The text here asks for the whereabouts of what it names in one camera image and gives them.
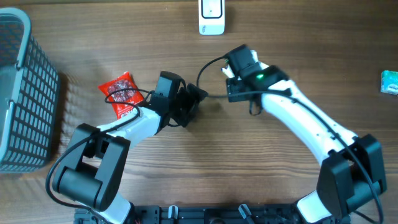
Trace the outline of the yellow wet wipes pack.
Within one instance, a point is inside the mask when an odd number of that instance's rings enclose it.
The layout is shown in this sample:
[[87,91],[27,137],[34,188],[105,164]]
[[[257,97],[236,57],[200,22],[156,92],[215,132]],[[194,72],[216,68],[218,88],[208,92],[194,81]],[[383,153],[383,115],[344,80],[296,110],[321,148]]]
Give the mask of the yellow wet wipes pack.
[[[269,67],[267,64],[263,63],[263,62],[259,62],[259,65],[262,69],[265,69],[267,67]],[[227,67],[223,67],[221,69],[221,71],[228,77],[228,78],[234,78],[235,74],[233,73],[231,67],[228,65]]]

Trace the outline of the red candy bag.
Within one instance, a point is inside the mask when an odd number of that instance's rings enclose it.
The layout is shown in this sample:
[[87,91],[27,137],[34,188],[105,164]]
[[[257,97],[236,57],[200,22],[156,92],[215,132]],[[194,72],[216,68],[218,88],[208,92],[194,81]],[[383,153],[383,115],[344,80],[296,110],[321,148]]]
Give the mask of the red candy bag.
[[128,71],[114,80],[99,85],[98,89],[105,96],[114,93],[108,100],[110,102],[116,102],[116,104],[112,104],[112,107],[116,113],[117,119],[121,119],[123,116],[128,115],[134,109],[133,106],[127,105],[126,103],[137,105],[144,100],[143,95],[137,90],[138,87]]

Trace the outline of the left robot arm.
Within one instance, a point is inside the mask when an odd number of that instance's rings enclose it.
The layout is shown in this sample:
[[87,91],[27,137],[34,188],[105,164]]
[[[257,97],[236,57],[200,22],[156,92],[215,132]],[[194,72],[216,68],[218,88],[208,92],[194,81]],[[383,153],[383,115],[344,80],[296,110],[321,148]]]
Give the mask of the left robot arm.
[[80,124],[50,168],[45,189],[54,202],[86,210],[98,222],[140,223],[134,204],[119,193],[129,150],[170,126],[171,120],[175,127],[186,127],[208,93],[166,71],[160,73],[155,90],[138,103],[118,101],[118,93],[109,93],[105,102],[132,106],[132,112],[98,127]]

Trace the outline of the green tissue pack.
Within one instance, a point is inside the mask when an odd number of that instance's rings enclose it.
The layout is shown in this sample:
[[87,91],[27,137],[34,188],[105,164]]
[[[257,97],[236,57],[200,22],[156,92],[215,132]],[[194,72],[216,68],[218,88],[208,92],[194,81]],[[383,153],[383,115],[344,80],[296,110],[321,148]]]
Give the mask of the green tissue pack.
[[385,70],[381,73],[381,93],[398,95],[398,72]]

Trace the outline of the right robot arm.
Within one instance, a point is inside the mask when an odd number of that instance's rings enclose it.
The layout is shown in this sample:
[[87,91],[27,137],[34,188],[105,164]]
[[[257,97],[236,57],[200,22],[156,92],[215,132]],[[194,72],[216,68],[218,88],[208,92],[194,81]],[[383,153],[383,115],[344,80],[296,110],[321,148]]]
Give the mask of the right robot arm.
[[312,152],[320,165],[316,189],[295,206],[305,223],[346,218],[387,190],[380,142],[358,136],[312,103],[279,67],[266,65],[247,45],[224,56],[223,72],[230,102],[249,100],[283,122]]

